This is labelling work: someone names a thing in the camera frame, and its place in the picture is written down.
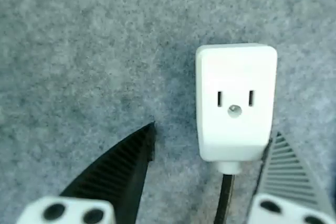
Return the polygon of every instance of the ribbed plastic surface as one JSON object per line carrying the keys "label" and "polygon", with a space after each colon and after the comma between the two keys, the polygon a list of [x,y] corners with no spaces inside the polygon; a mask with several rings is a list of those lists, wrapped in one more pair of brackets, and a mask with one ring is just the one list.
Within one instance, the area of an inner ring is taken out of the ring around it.
{"label": "ribbed plastic surface", "polygon": [[325,192],[298,151],[280,133],[269,144],[257,193],[267,193],[334,216]]}
{"label": "ribbed plastic surface", "polygon": [[60,195],[106,200],[118,224],[135,223],[148,162],[154,154],[154,123],[134,132],[84,170]]}

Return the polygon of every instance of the plug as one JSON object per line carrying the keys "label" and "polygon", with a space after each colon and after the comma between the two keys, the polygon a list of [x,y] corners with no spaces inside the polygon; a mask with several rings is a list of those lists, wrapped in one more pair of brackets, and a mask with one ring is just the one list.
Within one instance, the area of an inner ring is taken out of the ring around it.
{"label": "plug", "polygon": [[196,52],[199,152],[223,174],[261,158],[274,106],[277,52],[261,44],[205,45]]}

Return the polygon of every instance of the outlet slot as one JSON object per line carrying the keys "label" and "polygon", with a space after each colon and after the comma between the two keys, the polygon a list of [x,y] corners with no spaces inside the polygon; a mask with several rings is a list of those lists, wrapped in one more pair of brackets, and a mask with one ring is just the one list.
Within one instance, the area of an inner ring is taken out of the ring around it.
{"label": "outlet slot", "polygon": [[218,91],[217,93],[217,106],[221,107],[222,106],[222,92]]}
{"label": "outlet slot", "polygon": [[253,99],[254,99],[254,90],[250,90],[249,98],[248,98],[248,105],[250,107],[253,106]]}

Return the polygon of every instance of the black triangular piece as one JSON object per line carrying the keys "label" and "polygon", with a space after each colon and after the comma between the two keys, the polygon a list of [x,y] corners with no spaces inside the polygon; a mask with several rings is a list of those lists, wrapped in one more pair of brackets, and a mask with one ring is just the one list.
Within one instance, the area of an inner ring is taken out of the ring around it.
{"label": "black triangular piece", "polygon": [[135,223],[154,143],[150,123],[101,155],[60,196],[106,200],[113,205],[118,224]]}

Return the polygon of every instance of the electrical cord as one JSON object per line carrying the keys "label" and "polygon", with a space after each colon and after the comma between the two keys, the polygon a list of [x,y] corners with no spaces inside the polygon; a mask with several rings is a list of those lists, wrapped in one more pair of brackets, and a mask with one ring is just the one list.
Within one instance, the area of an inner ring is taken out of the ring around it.
{"label": "electrical cord", "polygon": [[229,210],[229,204],[231,201],[233,182],[235,176],[223,175],[222,187],[219,195],[217,213],[214,220],[214,224],[225,224]]}

